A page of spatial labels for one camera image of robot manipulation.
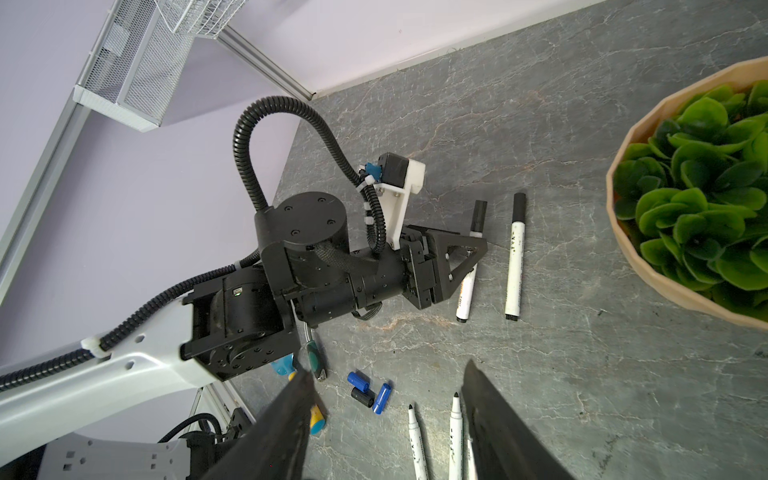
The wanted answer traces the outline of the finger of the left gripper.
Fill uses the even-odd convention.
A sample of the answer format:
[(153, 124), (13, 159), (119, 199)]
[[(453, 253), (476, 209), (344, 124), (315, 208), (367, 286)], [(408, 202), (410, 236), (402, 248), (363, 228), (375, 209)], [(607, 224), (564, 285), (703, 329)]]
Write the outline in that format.
[(433, 261), (434, 300), (449, 299), (488, 250), (484, 238), (428, 229), (426, 239)]

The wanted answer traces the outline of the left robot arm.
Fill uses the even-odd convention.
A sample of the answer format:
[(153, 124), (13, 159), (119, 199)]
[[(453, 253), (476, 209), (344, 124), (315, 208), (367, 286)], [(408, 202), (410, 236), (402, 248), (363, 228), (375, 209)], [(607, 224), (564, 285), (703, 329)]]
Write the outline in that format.
[(307, 192), (259, 211), (260, 260), (152, 302), (83, 346), (1, 377), (1, 460), (146, 401), (226, 381), (299, 352), (302, 331), (402, 296), (449, 299), (486, 253), (479, 237), (421, 226), (352, 251), (343, 203)]

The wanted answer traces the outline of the black pen cap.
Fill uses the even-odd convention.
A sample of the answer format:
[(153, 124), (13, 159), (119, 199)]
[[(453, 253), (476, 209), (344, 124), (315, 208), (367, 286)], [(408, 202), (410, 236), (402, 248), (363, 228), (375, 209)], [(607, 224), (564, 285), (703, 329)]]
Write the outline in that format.
[(352, 389), (351, 397), (366, 408), (372, 408), (375, 402), (374, 397), (369, 391), (363, 391), (358, 388)]

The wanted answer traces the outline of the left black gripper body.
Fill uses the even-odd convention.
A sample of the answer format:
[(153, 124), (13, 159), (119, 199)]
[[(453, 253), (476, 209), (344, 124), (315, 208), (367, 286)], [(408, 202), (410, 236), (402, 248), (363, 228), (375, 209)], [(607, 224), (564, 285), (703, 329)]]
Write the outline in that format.
[(450, 296), (448, 270), (446, 266), (440, 270), (439, 264), (447, 261), (447, 246), (438, 242), (448, 234), (447, 230), (417, 225), (405, 226), (400, 234), (399, 252), (406, 275), (403, 296), (419, 310)]

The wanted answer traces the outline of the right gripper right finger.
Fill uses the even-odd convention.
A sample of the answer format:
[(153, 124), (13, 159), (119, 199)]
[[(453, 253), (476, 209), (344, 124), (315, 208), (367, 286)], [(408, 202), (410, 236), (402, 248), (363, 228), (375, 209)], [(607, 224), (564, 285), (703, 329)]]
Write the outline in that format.
[(479, 479), (571, 479), (489, 378), (470, 360), (461, 393)]

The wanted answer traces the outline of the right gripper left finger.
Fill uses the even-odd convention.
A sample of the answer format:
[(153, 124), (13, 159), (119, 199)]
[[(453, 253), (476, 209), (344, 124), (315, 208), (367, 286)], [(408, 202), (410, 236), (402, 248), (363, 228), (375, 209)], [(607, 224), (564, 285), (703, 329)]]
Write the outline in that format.
[(298, 382), (285, 388), (258, 421), (238, 439), (205, 479), (301, 479), (310, 433), (308, 417), (294, 390), (305, 385), (317, 400), (314, 377), (299, 371)]

